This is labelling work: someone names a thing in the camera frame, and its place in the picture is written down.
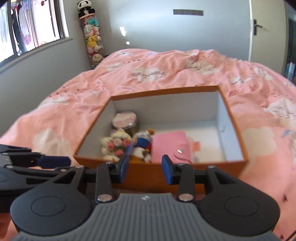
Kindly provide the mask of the person's left hand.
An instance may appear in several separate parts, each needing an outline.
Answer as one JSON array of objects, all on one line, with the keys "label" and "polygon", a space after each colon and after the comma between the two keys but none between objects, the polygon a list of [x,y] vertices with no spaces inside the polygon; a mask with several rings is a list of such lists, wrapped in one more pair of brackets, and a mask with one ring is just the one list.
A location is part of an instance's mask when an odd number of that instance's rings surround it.
[{"label": "person's left hand", "polygon": [[1,238],[4,238],[7,234],[9,225],[11,221],[11,216],[9,213],[1,213],[0,214],[0,235]]}]

